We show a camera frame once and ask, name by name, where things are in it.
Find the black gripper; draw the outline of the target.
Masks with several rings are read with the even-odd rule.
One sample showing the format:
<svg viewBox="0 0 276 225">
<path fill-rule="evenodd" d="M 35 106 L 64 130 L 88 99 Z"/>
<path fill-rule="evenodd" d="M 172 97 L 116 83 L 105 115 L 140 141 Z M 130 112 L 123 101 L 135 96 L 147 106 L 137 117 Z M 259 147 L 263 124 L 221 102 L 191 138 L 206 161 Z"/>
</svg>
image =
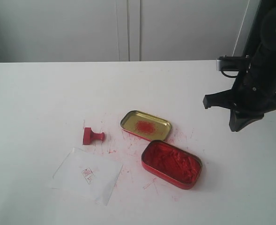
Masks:
<svg viewBox="0 0 276 225">
<path fill-rule="evenodd" d="M 260 44 L 246 74 L 234 84 L 233 90 L 205 95 L 203 105 L 231 109 L 229 127 L 238 132 L 276 110 L 276 49 Z"/>
</svg>

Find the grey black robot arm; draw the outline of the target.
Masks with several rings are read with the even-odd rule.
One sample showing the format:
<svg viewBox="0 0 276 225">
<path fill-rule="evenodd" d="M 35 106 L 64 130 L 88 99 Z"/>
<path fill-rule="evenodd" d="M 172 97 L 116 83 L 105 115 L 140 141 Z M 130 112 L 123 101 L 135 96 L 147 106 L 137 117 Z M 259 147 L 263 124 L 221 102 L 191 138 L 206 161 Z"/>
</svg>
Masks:
<svg viewBox="0 0 276 225">
<path fill-rule="evenodd" d="M 226 77 L 236 71 L 231 89 L 204 96 L 205 109 L 230 110 L 229 127 L 238 132 L 276 110 L 276 7 L 263 18 L 260 43 L 253 56 L 220 57 L 218 70 Z"/>
</svg>

